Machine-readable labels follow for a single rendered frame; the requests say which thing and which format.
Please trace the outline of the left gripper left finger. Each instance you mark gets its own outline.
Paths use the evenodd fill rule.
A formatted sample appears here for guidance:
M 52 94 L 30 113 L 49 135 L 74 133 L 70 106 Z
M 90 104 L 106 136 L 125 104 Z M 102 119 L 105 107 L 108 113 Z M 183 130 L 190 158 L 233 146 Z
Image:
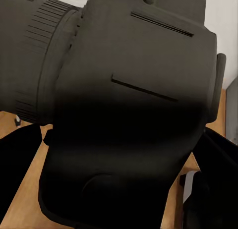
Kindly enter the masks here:
M 42 140 L 38 123 L 21 127 L 0 139 L 0 225 Z

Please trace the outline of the digital camera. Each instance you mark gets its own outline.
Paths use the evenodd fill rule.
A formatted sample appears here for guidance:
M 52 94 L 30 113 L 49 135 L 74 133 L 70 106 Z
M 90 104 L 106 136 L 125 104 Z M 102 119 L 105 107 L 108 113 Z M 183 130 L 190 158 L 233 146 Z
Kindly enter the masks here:
M 75 229 L 160 229 L 216 121 L 227 57 L 206 0 L 0 0 L 0 112 L 52 124 L 38 201 Z

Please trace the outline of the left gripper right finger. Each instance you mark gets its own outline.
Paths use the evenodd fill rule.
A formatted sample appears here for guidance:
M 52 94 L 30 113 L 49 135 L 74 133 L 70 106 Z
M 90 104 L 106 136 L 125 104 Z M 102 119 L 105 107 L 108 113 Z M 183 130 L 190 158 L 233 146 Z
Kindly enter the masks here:
M 192 153 L 227 229 L 238 229 L 238 146 L 205 127 Z

